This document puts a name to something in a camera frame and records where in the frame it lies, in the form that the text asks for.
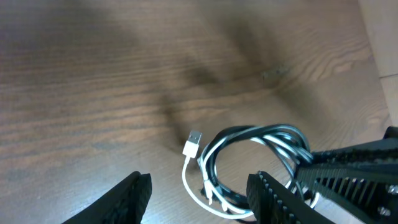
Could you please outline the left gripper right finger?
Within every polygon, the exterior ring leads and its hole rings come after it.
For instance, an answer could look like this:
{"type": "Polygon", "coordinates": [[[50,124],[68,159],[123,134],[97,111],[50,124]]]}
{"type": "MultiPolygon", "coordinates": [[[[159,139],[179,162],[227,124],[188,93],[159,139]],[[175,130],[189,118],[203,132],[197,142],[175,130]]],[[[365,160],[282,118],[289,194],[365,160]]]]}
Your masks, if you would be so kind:
{"type": "Polygon", "coordinates": [[[248,176],[246,196],[259,224],[333,224],[267,172],[248,176]]]}

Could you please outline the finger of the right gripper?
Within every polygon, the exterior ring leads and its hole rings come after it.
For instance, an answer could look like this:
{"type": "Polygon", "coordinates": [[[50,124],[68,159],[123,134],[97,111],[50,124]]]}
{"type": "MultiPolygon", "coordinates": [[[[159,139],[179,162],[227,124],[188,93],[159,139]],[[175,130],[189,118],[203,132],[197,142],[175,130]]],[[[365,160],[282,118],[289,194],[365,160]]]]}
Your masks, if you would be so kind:
{"type": "Polygon", "coordinates": [[[397,223],[397,139],[314,152],[295,178],[365,223],[397,223]]]}

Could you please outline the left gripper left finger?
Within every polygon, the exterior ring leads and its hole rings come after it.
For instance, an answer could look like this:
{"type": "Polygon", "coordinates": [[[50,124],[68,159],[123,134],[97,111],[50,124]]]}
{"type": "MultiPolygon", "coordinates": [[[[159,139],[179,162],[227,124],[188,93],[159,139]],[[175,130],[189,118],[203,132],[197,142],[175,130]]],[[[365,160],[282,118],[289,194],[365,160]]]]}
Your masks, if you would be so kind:
{"type": "Polygon", "coordinates": [[[135,171],[64,224],[140,224],[151,195],[151,175],[135,171]]]}

